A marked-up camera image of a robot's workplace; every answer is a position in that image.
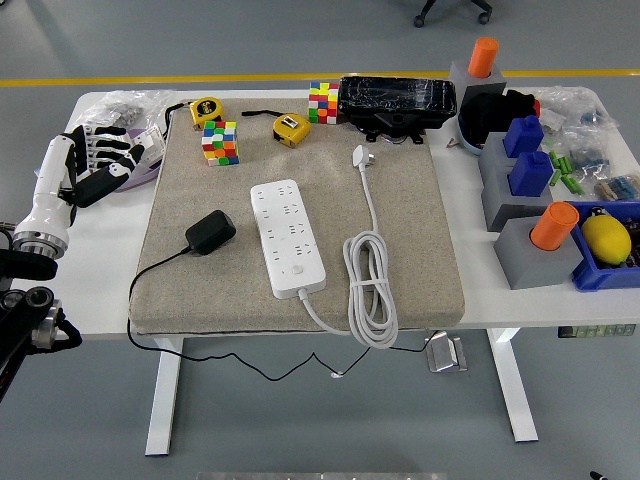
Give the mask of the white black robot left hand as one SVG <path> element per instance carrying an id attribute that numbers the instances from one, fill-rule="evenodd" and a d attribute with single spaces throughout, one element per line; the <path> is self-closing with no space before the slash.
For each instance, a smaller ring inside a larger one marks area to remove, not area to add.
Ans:
<path id="1" fill-rule="evenodd" d="M 140 163 L 145 147 L 122 141 L 125 134 L 120 127 L 85 124 L 51 140 L 32 209 L 14 231 L 16 249 L 66 250 L 76 210 L 124 185 Z"/>

